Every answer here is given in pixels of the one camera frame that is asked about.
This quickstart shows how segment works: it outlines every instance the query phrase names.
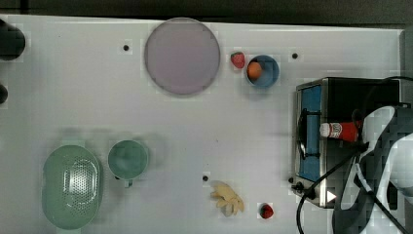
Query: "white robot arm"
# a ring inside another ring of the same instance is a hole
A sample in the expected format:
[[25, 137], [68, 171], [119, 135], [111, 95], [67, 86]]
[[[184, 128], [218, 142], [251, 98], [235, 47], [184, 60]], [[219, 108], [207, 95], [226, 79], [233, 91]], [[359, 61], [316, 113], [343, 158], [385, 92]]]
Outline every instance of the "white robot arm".
[[[343, 194], [337, 197], [334, 233], [402, 233], [371, 194], [388, 210], [391, 181], [413, 202], [413, 110], [391, 106], [375, 110], [364, 119], [362, 138], [368, 147], [359, 155], [359, 163], [354, 160]], [[355, 184], [356, 177], [362, 187]]]

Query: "green cup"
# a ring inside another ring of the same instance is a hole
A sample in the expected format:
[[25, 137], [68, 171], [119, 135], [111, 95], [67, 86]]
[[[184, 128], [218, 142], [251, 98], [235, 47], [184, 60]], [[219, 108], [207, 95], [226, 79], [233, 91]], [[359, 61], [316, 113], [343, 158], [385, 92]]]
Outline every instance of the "green cup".
[[148, 150], [142, 143], [123, 140], [109, 152], [109, 169], [116, 178], [124, 180], [128, 188], [132, 186], [132, 180], [145, 171], [148, 157]]

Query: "small red toy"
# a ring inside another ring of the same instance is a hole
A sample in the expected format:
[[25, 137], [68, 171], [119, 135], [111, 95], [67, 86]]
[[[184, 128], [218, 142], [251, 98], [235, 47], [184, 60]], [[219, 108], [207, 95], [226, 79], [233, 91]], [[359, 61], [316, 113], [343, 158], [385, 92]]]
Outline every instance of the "small red toy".
[[242, 69], [245, 66], [245, 56], [242, 52], [235, 52], [231, 54], [231, 62], [237, 68]]
[[259, 214], [262, 216], [262, 218], [267, 219], [267, 218], [270, 218], [274, 214], [274, 211], [270, 207], [270, 205], [265, 204], [264, 206], [261, 207]]

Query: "small bottle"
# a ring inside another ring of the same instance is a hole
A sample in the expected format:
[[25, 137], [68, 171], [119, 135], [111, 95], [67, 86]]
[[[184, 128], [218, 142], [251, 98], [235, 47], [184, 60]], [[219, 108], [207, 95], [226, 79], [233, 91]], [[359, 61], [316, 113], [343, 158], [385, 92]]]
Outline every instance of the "small bottle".
[[340, 138], [349, 142], [357, 141], [358, 136], [357, 127], [353, 122], [323, 123], [319, 126], [319, 133], [322, 137]]

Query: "green plastic basket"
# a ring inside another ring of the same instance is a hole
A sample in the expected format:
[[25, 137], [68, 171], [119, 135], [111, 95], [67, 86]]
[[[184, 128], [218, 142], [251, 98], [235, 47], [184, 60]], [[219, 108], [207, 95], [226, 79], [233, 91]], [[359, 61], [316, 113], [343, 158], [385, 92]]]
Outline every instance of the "green plastic basket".
[[65, 145], [55, 150], [43, 168], [42, 206], [46, 218], [61, 231], [80, 231], [99, 208], [101, 175], [97, 159], [84, 147]]

